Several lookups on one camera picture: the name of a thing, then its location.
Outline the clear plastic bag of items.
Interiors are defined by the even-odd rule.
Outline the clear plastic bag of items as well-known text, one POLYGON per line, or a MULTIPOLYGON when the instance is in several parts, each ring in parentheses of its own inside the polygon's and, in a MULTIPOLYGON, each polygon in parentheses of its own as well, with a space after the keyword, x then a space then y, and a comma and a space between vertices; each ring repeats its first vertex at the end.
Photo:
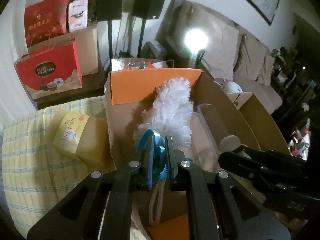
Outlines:
POLYGON ((111 70, 113 72, 130 69, 153 69, 169 67, 167 61, 143 58, 112 59, 111 66, 111 70))

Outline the clear plastic container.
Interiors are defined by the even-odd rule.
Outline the clear plastic container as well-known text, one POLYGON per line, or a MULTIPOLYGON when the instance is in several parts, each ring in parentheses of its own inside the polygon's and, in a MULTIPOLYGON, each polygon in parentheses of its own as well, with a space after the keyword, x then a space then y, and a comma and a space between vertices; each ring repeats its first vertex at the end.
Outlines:
POLYGON ((205 171, 219 172, 219 144, 229 135, 219 112, 211 104, 198 105, 191 116, 190 127, 193 162, 205 171))

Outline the white feather shuttlecock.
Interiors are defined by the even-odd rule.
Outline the white feather shuttlecock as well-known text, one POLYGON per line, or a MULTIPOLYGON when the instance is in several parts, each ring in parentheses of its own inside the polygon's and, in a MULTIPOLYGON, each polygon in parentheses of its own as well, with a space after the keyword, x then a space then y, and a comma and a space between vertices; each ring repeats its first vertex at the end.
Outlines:
POLYGON ((219 150, 223 152, 232 152, 241 146, 241 140, 235 135, 224 137, 219 144, 219 150))

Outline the black speaker on stand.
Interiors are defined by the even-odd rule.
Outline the black speaker on stand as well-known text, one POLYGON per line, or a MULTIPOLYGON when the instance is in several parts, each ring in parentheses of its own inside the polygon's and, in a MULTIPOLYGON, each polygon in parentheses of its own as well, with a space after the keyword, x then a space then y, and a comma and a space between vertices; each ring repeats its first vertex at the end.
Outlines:
POLYGON ((165 0, 135 0, 132 8, 132 16, 142 19, 139 36, 137 57, 140 57, 147 20, 159 19, 165 0))
POLYGON ((121 20, 123 12, 123 0, 97 0, 97 20, 98 22, 107 22, 108 34, 108 53, 106 72, 112 67, 113 59, 113 37, 112 23, 115 20, 121 20))

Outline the brown sofa with cushions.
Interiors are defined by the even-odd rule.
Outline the brown sofa with cushions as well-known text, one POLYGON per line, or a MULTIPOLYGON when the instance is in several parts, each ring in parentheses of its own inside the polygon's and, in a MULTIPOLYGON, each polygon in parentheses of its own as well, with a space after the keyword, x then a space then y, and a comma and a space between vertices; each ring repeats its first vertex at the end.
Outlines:
POLYGON ((236 22, 199 3, 171 0, 157 33, 166 58, 174 60, 176 67, 188 65, 191 51, 185 36, 193 29, 208 38, 198 54, 197 68, 219 83, 233 81, 244 92, 253 93, 268 113, 282 105, 282 98, 271 86, 275 58, 267 46, 236 22))

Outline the black lamp device with light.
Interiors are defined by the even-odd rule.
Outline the black lamp device with light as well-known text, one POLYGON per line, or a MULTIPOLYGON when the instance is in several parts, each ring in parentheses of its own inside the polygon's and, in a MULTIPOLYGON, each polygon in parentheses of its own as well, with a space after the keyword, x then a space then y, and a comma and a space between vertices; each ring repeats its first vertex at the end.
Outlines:
POLYGON ((201 29, 193 28, 187 31, 184 37, 184 43, 190 50, 189 68, 196 68, 198 52, 206 48, 208 40, 207 34, 201 29))

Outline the left black speaker on stand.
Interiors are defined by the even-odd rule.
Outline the left black speaker on stand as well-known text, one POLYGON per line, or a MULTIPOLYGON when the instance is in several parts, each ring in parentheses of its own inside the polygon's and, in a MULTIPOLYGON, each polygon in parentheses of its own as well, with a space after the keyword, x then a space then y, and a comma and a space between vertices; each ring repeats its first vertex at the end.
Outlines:
POLYGON ((123 12, 123 0, 97 0, 97 20, 98 22, 107 22, 108 34, 108 53, 106 72, 112 67, 113 59, 113 37, 112 23, 115 20, 121 20, 123 12))

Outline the blue silicone funnel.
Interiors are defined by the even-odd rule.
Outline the blue silicone funnel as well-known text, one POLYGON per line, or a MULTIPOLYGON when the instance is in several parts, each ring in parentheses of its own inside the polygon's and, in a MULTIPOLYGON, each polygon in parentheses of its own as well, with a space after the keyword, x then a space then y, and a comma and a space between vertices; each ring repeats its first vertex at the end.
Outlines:
POLYGON ((146 146, 146 141, 149 136, 153 136, 155 140, 155 151, 153 156, 153 176, 152 176, 152 186, 157 182, 166 180, 167 171, 167 155, 165 149, 164 138, 155 130, 147 129, 136 146, 136 154, 139 150, 142 150, 146 146))

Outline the sponge block with yellow label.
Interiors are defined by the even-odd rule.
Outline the sponge block with yellow label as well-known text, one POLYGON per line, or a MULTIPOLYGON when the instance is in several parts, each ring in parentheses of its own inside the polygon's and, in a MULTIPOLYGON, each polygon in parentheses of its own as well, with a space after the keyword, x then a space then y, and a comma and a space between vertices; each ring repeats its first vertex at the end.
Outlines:
POLYGON ((110 154, 107 119, 72 111, 57 111, 45 135, 61 155, 103 172, 116 170, 110 154))

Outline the red Chinese gift bag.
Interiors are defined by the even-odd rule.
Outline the red Chinese gift bag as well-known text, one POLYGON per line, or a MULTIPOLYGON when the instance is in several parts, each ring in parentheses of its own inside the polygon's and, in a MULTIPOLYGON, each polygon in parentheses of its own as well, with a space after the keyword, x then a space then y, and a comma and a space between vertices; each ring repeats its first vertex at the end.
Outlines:
POLYGON ((68 5, 74 0, 44 0, 24 11, 28 47, 68 33, 68 5))

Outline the yellow checkered tablecloth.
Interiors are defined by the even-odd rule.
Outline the yellow checkered tablecloth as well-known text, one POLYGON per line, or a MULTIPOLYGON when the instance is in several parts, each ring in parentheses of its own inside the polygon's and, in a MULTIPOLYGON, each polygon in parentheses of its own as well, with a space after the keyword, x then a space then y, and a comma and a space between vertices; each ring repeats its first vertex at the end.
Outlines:
POLYGON ((86 164, 65 157, 45 140, 56 111, 104 117, 104 96, 47 107, 9 122, 4 127, 1 179, 15 228, 26 237, 39 221, 88 174, 86 164))

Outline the large brown cardboard box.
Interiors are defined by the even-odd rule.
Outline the large brown cardboard box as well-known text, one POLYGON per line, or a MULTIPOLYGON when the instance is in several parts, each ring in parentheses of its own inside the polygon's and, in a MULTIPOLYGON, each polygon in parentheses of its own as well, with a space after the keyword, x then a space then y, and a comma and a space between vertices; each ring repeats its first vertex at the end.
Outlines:
POLYGON ((287 143, 276 122, 253 93, 232 93, 227 97, 248 123, 261 150, 289 155, 287 143))

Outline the pink white paper package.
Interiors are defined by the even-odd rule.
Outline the pink white paper package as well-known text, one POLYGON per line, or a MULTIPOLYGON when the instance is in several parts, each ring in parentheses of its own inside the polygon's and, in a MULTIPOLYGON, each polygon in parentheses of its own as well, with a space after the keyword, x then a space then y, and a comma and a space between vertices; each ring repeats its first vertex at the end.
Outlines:
POLYGON ((75 0, 68 5, 69 32, 85 29, 88 26, 88 0, 75 0))

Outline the red Ferrero gift bag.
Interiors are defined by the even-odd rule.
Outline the red Ferrero gift bag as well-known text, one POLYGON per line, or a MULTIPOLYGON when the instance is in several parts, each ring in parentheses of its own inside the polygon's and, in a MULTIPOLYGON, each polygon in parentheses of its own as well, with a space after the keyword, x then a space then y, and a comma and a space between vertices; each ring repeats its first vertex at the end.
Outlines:
POLYGON ((75 39, 24 55, 15 67, 20 81, 33 100, 82 87, 75 39))

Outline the white feather duster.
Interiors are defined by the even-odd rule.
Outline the white feather duster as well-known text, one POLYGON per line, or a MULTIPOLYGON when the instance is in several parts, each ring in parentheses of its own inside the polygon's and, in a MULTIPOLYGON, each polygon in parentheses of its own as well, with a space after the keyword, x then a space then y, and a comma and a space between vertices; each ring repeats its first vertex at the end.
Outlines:
MULTIPOLYGON (((142 111, 143 122, 137 125, 133 138, 136 146, 140 137, 147 129, 157 131, 164 140, 171 136, 174 148, 182 150, 186 157, 191 153, 191 127, 190 120, 194 103, 190 98, 190 81, 182 77, 165 81, 156 88, 156 98, 149 110, 142 111)), ((149 223, 156 226, 160 223, 165 181, 154 184, 148 209, 149 223)))

